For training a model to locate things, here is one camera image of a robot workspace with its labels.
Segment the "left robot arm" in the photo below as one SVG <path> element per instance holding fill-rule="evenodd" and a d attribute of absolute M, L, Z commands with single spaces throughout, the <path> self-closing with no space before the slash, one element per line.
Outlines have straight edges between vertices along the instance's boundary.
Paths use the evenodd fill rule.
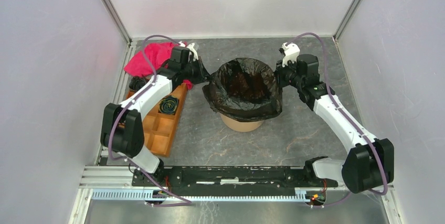
<path fill-rule="evenodd" d="M 119 104 L 109 103 L 104 108 L 101 145 L 118 153 L 119 159 L 128 158 L 144 170 L 144 178 L 152 186 L 160 185 L 165 172 L 159 168 L 161 160 L 144 145 L 143 119 L 185 80 L 200 84 L 209 77 L 194 43 L 175 46 L 166 64 L 139 91 Z"/>

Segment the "orange trash bin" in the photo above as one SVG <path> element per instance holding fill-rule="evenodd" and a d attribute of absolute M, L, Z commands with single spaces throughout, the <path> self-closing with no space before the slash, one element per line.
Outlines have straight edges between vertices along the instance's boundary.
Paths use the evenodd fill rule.
<path fill-rule="evenodd" d="M 227 127 L 236 132 L 243 132 L 243 133 L 254 131 L 264 123 L 264 121 L 239 122 L 223 114 L 220 114 L 220 117 Z"/>

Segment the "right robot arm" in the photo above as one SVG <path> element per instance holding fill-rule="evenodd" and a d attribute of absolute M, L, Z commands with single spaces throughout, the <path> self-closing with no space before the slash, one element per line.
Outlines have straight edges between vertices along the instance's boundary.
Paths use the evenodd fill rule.
<path fill-rule="evenodd" d="M 330 127 L 347 151 L 344 160 L 321 156 L 306 161 L 304 182 L 317 186 L 330 179 L 343 183 L 354 194 L 364 191 L 387 194 L 394 180 L 393 143 L 366 130 L 342 105 L 333 89 L 320 80 L 318 57 L 304 54 L 294 60 L 283 58 L 277 62 L 274 73 L 280 87 L 297 89 L 300 100 Z"/>

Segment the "black trash bag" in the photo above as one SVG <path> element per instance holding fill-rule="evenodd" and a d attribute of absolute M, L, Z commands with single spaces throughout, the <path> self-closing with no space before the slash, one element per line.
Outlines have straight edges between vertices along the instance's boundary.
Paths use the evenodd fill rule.
<path fill-rule="evenodd" d="M 282 113 L 282 88 L 272 68 L 253 58 L 235 58 L 210 76 L 202 91 L 210 108 L 238 122 L 256 122 Z"/>

